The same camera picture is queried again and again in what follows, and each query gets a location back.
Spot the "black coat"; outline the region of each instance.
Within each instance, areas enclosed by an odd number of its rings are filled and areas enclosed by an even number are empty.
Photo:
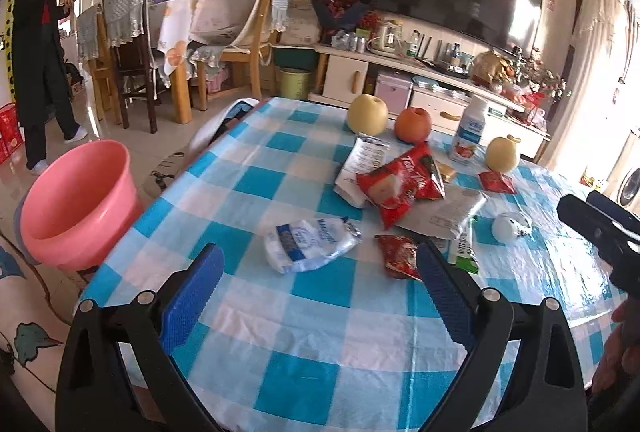
[[[54,43],[60,56],[60,72],[66,76],[58,20],[65,17],[57,0],[47,0]],[[14,0],[14,26],[12,34],[12,65],[14,67],[15,100],[20,124],[25,127],[46,121],[45,106],[48,91],[43,81],[42,12],[44,0]],[[65,87],[62,80],[52,80],[51,86]]]

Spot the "blue checkered tablecloth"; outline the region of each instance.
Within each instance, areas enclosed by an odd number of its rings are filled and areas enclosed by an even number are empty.
[[[414,430],[427,419],[465,351],[449,337],[424,287],[393,280],[373,236],[373,206],[357,210],[333,192],[354,143],[340,108],[272,99],[219,139],[142,215],[83,294],[98,304],[129,303],[185,269],[205,243],[225,254],[225,274],[174,360],[211,415],[231,431]],[[383,135],[399,155],[408,146]],[[437,160],[450,137],[432,133]],[[479,189],[482,152],[453,164],[456,182]],[[558,221],[566,193],[586,192],[536,165],[513,172],[516,195],[489,194],[475,225],[478,283],[512,301],[561,301],[585,381],[621,301],[591,245]],[[504,246],[493,218],[523,210],[530,237]],[[270,268],[262,236],[278,224],[348,216],[364,242],[324,268],[282,275]],[[493,415],[513,368],[503,366],[479,422]],[[129,349],[134,383],[144,381]]]

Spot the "snack package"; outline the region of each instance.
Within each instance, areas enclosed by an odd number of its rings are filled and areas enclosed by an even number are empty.
[[[355,208],[362,208],[366,202],[362,190],[356,183],[356,174],[371,172],[386,162],[389,144],[378,138],[359,134],[356,143],[344,162],[338,178],[335,180],[334,192]]]
[[[416,199],[442,199],[444,184],[425,141],[391,163],[357,174],[367,199],[380,209],[385,230],[402,218]]]
[[[420,280],[415,263],[418,247],[412,238],[402,235],[376,235],[376,241],[385,257],[385,268],[393,278]]]
[[[264,236],[267,260],[280,273],[322,268],[360,242],[362,234],[348,218],[295,221]]]
[[[456,172],[456,169],[444,164],[444,163],[440,163],[440,161],[436,161],[436,166],[438,167],[438,170],[440,171],[440,175],[442,176],[442,180],[445,183],[451,183],[453,181],[453,179],[456,177],[456,174],[458,172]]]
[[[482,190],[497,192],[499,194],[516,193],[515,188],[513,188],[513,179],[501,174],[500,172],[482,172],[481,174],[478,174],[478,177],[482,184]]]
[[[431,240],[450,264],[469,273],[478,274],[479,267],[476,262],[476,254],[472,247],[472,227],[475,220],[476,218],[469,219],[465,231],[460,234],[459,238],[448,240],[431,237]]]
[[[398,226],[428,237],[447,240],[460,238],[469,219],[486,203],[480,190],[446,185],[445,197],[436,201],[416,201]]]

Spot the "woman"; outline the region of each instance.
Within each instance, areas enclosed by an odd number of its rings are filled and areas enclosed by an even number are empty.
[[[15,0],[13,64],[18,118],[24,128],[27,168],[40,175],[47,168],[44,124],[47,99],[65,143],[80,141],[86,130],[76,123],[68,96],[58,20],[69,15],[72,0]]]

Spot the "wooden chair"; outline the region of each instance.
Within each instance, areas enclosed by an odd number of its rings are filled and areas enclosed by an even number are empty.
[[[122,128],[129,128],[129,114],[127,113],[127,98],[145,98],[146,111],[149,116],[149,129],[151,134],[158,131],[158,119],[156,118],[156,100],[154,98],[154,74],[156,72],[151,65],[149,54],[149,42],[147,38],[148,28],[144,26],[144,34],[135,37],[131,42],[111,48],[111,60],[114,62],[116,87],[120,100],[120,113],[122,116]],[[125,77],[142,76],[144,84],[124,91]]]
[[[98,120],[103,119],[104,112],[112,110],[116,125],[122,124],[115,69],[111,61],[111,51],[107,44],[107,28],[104,15],[97,15],[98,57],[88,60],[87,65],[94,82],[95,111]]]
[[[249,78],[251,83],[252,97],[261,100],[262,92],[260,90],[260,58],[270,51],[269,43],[261,42],[260,38],[265,27],[265,22],[269,17],[271,10],[271,0],[260,0],[256,15],[253,19],[252,27],[252,42],[251,45],[246,48],[236,49],[233,47],[226,48],[220,57],[220,62],[231,62],[232,65],[232,80],[234,87],[239,85],[239,79],[242,77],[242,70],[239,68],[240,64],[249,64]],[[204,62],[198,62],[198,98],[199,109],[207,110],[207,79],[206,79],[206,67]],[[220,91],[209,96],[209,98],[217,98],[225,96],[233,91]]]

